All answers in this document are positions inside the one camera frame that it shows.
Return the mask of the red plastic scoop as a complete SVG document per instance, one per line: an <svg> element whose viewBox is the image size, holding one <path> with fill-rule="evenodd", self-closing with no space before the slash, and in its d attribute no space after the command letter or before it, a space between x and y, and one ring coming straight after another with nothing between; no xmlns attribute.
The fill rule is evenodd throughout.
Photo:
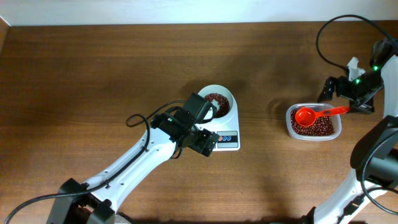
<svg viewBox="0 0 398 224"><path fill-rule="evenodd" d="M314 122L321 117L326 116L336 116L340 114L345 114L350 111L347 106L340 106L336 108L331 108L323 111L315 111L311 108L300 108L295 114L296 122L304 127L309 127L314 124Z"/></svg>

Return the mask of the red beans in container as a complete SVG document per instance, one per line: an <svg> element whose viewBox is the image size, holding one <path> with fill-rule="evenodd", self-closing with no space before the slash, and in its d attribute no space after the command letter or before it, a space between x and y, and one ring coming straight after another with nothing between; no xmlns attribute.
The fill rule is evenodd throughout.
<svg viewBox="0 0 398 224"><path fill-rule="evenodd" d="M302 126L296 120L296 113L299 110L290 112L290 121L293 131L302 136L331 136L335 133L333 123L330 116L322 116L313 120L311 126Z"/></svg>

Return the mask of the clear plastic bean container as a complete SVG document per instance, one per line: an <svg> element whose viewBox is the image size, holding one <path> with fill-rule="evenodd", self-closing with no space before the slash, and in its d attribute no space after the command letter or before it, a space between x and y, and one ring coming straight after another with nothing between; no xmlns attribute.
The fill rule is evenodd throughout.
<svg viewBox="0 0 398 224"><path fill-rule="evenodd" d="M315 111L322 111L322 110L327 110L334 108L333 105L327 104L327 103L298 103L290 106L286 112L286 124L287 124L287 130L289 133L289 136L292 139L299 139L299 140L305 140L305 141L329 141L332 139L337 138L341 131L342 131L342 125L341 125L341 118L339 115L332 116L331 117L331 123L333 125L333 133L328 136L305 136L298 134L294 131L293 126L292 126L292 121L290 119L291 112L299 110L300 108L303 107L308 107L311 108Z"/></svg>

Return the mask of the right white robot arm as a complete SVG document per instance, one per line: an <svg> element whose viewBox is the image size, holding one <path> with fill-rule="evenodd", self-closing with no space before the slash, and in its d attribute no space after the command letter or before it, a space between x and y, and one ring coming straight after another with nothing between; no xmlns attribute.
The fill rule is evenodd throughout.
<svg viewBox="0 0 398 224"><path fill-rule="evenodd" d="M304 215L301 223L349 223L368 203L397 215L376 201L386 192L397 192L397 40L377 41L369 62L371 70L360 75L329 78L320 100L337 93L350 100L354 111L372 112L368 102L384 90L383 119L355 145L351 170L332 196Z"/></svg>

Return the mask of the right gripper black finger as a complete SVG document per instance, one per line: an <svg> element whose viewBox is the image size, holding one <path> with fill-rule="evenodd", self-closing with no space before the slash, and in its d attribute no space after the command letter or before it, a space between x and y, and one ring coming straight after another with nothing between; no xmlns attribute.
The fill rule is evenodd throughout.
<svg viewBox="0 0 398 224"><path fill-rule="evenodd" d="M356 104L356 101L349 102L349 111L348 113L363 113L363 114L372 114L374 112L374 100L371 98L361 106Z"/></svg>
<svg viewBox="0 0 398 224"><path fill-rule="evenodd" d="M323 90L321 91L317 103L322 103L325 101L331 101L333 99L333 93L335 92L336 78L328 77L323 86Z"/></svg>

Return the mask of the white round bowl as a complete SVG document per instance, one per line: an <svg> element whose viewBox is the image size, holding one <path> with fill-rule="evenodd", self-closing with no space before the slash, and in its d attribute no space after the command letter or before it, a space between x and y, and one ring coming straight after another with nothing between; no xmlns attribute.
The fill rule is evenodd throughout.
<svg viewBox="0 0 398 224"><path fill-rule="evenodd" d="M202 89L199 91L198 94L199 94L200 96L202 96L202 97L205 98L205 96L206 96L207 94L210 94L210 93L219 93L219 94L221 94L221 95L227 97L227 99L228 99L228 101L229 101L229 106L230 106L230 109L229 109L228 114L225 115L225 116L223 116L223 117L221 117L221 118L215 118L216 109L215 109L215 115L213 115L213 113L210 112L210 115L211 115L214 119L231 119L231 118L237 113L237 102L236 102L236 100L235 100L235 98L234 98L232 92L231 92L229 89L227 89L226 87L221 86L221 85L208 85L208 86L202 88Z"/></svg>

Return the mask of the white digital kitchen scale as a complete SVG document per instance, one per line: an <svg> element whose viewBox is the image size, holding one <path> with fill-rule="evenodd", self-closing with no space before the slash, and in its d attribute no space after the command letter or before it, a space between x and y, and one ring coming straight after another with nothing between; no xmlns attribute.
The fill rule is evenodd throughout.
<svg viewBox="0 0 398 224"><path fill-rule="evenodd" d="M240 148L240 132L236 100L229 93L221 95L228 100L229 112L220 118L213 118L209 123L197 124L197 127L219 135L214 151L237 151Z"/></svg>

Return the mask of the red beans in bowl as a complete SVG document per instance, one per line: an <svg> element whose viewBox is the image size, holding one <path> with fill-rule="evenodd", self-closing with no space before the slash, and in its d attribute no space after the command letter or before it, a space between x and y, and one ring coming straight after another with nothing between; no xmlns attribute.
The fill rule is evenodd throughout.
<svg viewBox="0 0 398 224"><path fill-rule="evenodd" d="M219 93L210 93L205 96L205 99L211 103L215 103L216 106L215 118L221 118L228 114L230 106L227 97Z"/></svg>

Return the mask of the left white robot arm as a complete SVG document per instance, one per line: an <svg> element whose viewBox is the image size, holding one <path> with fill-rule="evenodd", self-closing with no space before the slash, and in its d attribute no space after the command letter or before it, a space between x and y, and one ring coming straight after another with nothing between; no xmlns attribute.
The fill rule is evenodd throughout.
<svg viewBox="0 0 398 224"><path fill-rule="evenodd" d="M163 113L144 118L144 135L118 160L82 184L69 179L61 186L47 223L126 223L117 213L121 204L176 150L188 147L210 156L219 136L199 125L209 123L215 114L215 105L192 93L183 106L169 105Z"/></svg>

